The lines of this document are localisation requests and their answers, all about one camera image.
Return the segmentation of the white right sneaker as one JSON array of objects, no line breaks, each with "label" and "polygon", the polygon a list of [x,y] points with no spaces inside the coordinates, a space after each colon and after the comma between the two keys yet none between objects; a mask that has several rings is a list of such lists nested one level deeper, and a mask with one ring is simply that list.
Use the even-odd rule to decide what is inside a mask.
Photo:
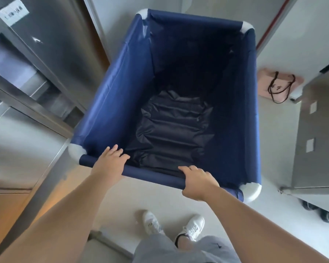
[{"label": "white right sneaker", "polygon": [[182,231],[175,238],[175,245],[177,246],[178,240],[180,237],[184,236],[189,240],[196,242],[197,238],[201,234],[203,228],[205,226],[205,219],[201,215],[194,215],[186,226],[183,227]]}]

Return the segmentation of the white left sneaker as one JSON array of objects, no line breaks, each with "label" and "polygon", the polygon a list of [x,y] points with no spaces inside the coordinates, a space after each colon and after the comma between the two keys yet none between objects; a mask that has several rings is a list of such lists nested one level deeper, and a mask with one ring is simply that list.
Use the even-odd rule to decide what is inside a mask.
[{"label": "white left sneaker", "polygon": [[145,210],[142,215],[143,226],[148,235],[166,235],[156,216],[149,210]]}]

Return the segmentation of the pink tote bag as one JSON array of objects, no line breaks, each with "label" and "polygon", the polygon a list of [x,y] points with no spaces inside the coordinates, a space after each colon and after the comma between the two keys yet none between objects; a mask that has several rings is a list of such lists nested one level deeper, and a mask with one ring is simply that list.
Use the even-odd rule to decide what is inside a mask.
[{"label": "pink tote bag", "polygon": [[261,69],[257,72],[258,95],[281,104],[303,84],[304,78],[290,73]]}]

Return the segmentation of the person's left forearm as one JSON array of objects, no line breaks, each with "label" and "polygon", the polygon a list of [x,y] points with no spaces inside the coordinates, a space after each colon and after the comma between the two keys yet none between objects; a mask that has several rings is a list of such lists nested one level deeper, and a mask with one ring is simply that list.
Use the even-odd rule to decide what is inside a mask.
[{"label": "person's left forearm", "polygon": [[107,191],[121,174],[92,173],[1,255],[0,263],[76,263]]}]

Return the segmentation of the black crinkled cloth liner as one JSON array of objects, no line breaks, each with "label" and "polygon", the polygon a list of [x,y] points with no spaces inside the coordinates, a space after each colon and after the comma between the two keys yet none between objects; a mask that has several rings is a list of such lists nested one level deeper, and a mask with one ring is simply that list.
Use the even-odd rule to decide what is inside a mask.
[{"label": "black crinkled cloth liner", "polygon": [[184,97],[172,90],[154,95],[141,108],[127,144],[129,165],[184,178],[178,167],[198,167],[214,137],[212,111],[200,97]]}]

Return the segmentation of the white sneaker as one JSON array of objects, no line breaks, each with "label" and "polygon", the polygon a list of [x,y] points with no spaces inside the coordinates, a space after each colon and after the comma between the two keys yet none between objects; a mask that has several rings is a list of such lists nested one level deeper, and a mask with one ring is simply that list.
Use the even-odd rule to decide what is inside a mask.
[{"label": "white sneaker", "polygon": [[177,246],[178,240],[180,237],[184,236],[189,240],[196,242],[197,238],[201,234],[203,228],[205,226],[205,219],[201,215],[194,215],[186,226],[183,227],[182,231],[175,238],[175,245]]},{"label": "white sneaker", "polygon": [[166,235],[156,216],[149,210],[145,210],[142,215],[143,226],[148,235]]}]

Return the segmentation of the person's left hand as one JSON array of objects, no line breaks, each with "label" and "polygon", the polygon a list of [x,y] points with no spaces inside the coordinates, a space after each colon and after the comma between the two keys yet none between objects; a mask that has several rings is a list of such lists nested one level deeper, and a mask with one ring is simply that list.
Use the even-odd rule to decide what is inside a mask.
[{"label": "person's left hand", "polygon": [[130,158],[128,154],[123,153],[122,161],[114,160],[114,152],[119,149],[116,144],[111,148],[109,156],[102,158],[101,154],[92,168],[91,177],[106,188],[111,188],[122,178],[125,163]]}]

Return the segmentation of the stainless steel cabinet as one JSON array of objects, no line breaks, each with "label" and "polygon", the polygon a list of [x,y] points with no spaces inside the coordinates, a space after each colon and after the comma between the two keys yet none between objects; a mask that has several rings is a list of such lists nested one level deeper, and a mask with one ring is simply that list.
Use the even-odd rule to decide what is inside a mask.
[{"label": "stainless steel cabinet", "polygon": [[92,0],[21,1],[27,16],[0,19],[0,253],[45,202],[109,67]]}]

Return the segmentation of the person's right forearm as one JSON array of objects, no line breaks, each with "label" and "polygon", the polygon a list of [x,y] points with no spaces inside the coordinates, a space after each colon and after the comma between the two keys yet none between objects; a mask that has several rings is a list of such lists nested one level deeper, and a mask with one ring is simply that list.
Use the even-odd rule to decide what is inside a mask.
[{"label": "person's right forearm", "polygon": [[213,210],[242,263],[329,263],[329,259],[222,188],[198,198]]}]

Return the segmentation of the blue fabric laundry cart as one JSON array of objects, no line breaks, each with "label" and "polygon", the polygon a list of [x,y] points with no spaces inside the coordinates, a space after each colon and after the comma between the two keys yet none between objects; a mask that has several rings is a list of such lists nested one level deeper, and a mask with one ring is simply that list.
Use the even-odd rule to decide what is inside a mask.
[{"label": "blue fabric laundry cart", "polygon": [[[107,146],[126,153],[141,108],[161,91],[213,107],[214,137],[198,168],[244,203],[262,190],[255,29],[245,21],[143,9],[134,17],[81,122],[69,154],[93,167]],[[129,165],[123,175],[177,189],[184,178]]]}]

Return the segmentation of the grey shorts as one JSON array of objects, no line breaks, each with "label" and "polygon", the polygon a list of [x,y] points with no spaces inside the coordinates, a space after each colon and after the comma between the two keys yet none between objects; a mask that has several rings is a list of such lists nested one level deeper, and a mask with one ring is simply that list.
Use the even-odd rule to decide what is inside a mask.
[{"label": "grey shorts", "polygon": [[226,239],[205,236],[190,251],[179,250],[163,234],[152,234],[137,246],[132,263],[241,263]]}]

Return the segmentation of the white paper label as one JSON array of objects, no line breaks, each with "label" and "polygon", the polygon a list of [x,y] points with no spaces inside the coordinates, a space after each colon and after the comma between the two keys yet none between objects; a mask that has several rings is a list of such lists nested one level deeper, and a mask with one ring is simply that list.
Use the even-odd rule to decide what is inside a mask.
[{"label": "white paper label", "polygon": [[9,27],[29,14],[28,9],[21,0],[14,0],[6,7],[0,9],[0,19]]}]

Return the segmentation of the person's right hand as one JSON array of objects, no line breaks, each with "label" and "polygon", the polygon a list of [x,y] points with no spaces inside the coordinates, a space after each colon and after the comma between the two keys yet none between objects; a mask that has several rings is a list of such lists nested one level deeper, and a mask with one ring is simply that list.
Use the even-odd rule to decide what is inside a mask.
[{"label": "person's right hand", "polygon": [[192,198],[196,201],[206,201],[208,193],[215,188],[219,188],[218,182],[209,172],[194,165],[179,166],[178,169],[185,175],[185,186],[192,187]]}]

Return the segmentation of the stainless steel trolley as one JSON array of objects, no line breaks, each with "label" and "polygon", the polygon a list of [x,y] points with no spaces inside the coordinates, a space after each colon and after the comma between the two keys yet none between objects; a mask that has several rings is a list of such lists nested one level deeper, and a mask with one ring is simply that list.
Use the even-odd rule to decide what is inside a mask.
[{"label": "stainless steel trolley", "polygon": [[279,191],[329,212],[329,67],[303,88],[300,102],[291,185]]}]

